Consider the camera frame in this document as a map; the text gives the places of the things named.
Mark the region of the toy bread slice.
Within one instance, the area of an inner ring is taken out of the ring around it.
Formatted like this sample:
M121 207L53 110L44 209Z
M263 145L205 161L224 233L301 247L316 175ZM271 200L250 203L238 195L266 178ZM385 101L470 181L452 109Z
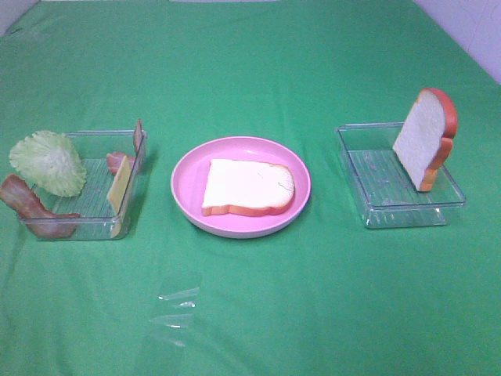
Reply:
M291 205L295 181L290 169L260 161L211 160L202 214L278 215Z
M441 89L422 89L392 147L417 191L432 190L438 169L452 151L457 128L449 96Z

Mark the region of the toy yellow cheese slice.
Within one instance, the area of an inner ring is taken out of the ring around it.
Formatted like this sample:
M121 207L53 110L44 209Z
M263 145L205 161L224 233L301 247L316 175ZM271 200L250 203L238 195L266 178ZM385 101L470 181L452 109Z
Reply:
M116 219L111 227L110 235L112 238L117 237L121 231L121 206L131 172L132 170L128 165L128 161L124 159L121 162L121 166L119 167L117 174L113 175L114 180L111 188L106 194L106 199L109 201L111 208L114 210Z

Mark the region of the toy bacon strip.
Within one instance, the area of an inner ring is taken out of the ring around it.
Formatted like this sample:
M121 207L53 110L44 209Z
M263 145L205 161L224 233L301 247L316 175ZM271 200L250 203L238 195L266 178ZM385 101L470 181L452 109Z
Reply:
M133 164L135 163L135 159L139 155L139 150L142 145L142 140L143 140L143 131L142 131L142 121L138 119L136 121L135 129L133 132L133 146L135 149L135 155L128 155L124 152L121 151L114 151L112 153L108 153L106 155L106 165L108 168L108 171L112 175L116 175L118 172L119 167L121 166L121 162L126 159L128 161L128 165L130 168L133 167Z
M42 238L69 237L76 225L60 220L80 217L78 213L56 214L47 210L27 183L15 174L7 175L2 182L1 200L22 219L52 219L51 223L27 224L34 235Z

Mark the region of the toy lettuce leaf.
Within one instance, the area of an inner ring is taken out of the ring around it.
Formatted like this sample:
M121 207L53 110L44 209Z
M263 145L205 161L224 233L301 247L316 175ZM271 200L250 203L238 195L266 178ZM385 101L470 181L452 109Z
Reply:
M64 133L34 132L11 148L9 162L23 177L56 196L77 196L86 183L87 170Z

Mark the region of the toy bacon strip front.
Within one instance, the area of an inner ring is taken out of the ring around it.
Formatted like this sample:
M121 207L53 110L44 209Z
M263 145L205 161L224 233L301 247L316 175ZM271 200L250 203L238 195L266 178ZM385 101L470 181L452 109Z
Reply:
M52 219L51 223L27 224L34 235L42 238L69 237L76 225L60 220L80 217L78 213L56 214L47 210L27 183L15 174L7 175L2 182L1 200L22 219Z

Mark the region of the pink round plate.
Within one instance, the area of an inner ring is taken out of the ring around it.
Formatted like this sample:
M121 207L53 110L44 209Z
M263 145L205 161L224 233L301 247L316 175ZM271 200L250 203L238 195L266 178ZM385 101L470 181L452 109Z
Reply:
M210 161L214 158L269 162L287 166L295 183L290 208L279 215L249 217L236 214L202 215ZM231 136L203 143L185 154L171 174L171 192L183 215L195 226L220 237L248 239L280 231L302 212L311 192L305 163L285 146L259 137Z

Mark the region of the clear bread container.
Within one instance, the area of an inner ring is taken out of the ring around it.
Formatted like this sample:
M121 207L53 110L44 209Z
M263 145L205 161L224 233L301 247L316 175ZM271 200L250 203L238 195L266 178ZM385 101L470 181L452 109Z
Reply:
M466 197L446 167L430 192L415 189L392 150L401 122L336 128L344 174L359 216L369 229L444 226L459 216Z

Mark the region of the green tablecloth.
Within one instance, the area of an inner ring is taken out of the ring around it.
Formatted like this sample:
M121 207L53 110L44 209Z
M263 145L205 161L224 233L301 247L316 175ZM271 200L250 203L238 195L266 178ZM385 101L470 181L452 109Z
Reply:
M423 87L459 115L447 226L369 230L335 128L401 121ZM39 129L147 131L121 240L39 241L1 209L4 375L497 375L500 87L411 1L39 2L1 40L1 172ZM312 193L269 237L197 229L170 190L223 136L295 151ZM184 349L148 338L169 273L201 288Z

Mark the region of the clear fillings container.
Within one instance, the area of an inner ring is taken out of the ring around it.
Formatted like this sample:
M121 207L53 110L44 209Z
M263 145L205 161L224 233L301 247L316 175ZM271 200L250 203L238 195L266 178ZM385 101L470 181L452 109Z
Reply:
M32 191L57 218L21 218L40 240L116 240L124 237L137 219L149 178L146 163L146 132L140 125L131 130L68 132L86 168L82 191L74 197L53 195L33 184ZM121 152L132 157L130 176L115 203L107 195L115 179L106 156Z

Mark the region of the clear plastic film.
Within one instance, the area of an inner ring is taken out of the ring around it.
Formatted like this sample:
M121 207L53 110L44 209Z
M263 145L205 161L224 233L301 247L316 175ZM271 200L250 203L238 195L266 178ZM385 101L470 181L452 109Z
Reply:
M155 295L148 318L148 338L162 345L184 349L201 288L201 275L195 272L169 273Z

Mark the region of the toy bread slice upright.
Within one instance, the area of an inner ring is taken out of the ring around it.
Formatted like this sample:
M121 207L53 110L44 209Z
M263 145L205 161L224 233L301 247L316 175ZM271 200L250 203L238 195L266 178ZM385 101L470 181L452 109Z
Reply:
M417 191L432 190L438 169L452 151L457 128L449 96L441 89L422 89L392 147Z

